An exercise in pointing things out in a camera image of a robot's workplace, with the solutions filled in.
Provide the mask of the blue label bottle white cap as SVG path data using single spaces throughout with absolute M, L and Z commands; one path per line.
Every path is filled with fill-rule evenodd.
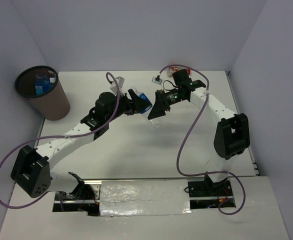
M 38 73 L 34 82 L 36 95 L 42 95 L 48 92 L 56 82 L 56 76 L 49 76 L 44 73 Z

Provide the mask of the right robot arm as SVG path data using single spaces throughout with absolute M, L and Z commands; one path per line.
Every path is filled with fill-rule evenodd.
M 249 119 L 244 113 L 229 109 L 212 95 L 208 81 L 192 80 L 184 66 L 173 72 L 172 77 L 173 89 L 155 92 L 155 102 L 147 118 L 153 120 L 163 117 L 171 110 L 172 105 L 188 101 L 199 108 L 199 113 L 187 132 L 188 136 L 201 115 L 212 120 L 215 125 L 212 140 L 214 167 L 212 170 L 206 170 L 202 176 L 205 192 L 214 196 L 225 186 L 233 159 L 250 146 Z

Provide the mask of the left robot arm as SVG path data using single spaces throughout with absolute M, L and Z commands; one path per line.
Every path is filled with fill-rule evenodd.
M 72 199 L 81 198 L 85 192 L 84 180 L 70 171 L 55 172 L 55 165 L 75 150 L 101 137 L 109 129 L 110 121 L 123 114 L 139 114 L 151 105 L 132 89 L 120 96 L 111 92 L 101 93 L 88 115 L 65 136 L 35 148 L 29 145 L 22 147 L 10 177 L 31 198 L 37 198 L 45 192 L 65 192 Z

